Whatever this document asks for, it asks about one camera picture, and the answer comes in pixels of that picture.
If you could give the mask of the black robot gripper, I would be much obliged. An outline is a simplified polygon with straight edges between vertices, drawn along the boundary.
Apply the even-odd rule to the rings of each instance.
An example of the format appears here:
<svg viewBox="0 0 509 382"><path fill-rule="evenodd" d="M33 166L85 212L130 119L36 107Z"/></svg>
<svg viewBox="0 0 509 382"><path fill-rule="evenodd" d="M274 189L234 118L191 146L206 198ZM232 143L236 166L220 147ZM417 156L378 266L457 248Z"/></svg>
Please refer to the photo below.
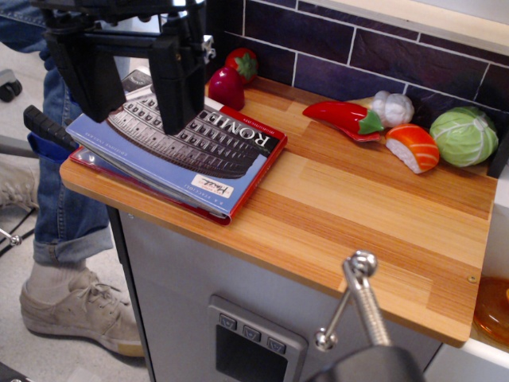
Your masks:
<svg viewBox="0 0 509 382"><path fill-rule="evenodd" d="M204 108L205 63L216 56L204 35L202 1L31 1L43 13L45 40L82 112L97 123L126 101L115 54L118 39L104 25L165 16L148 57L166 134L175 135Z"/></svg>

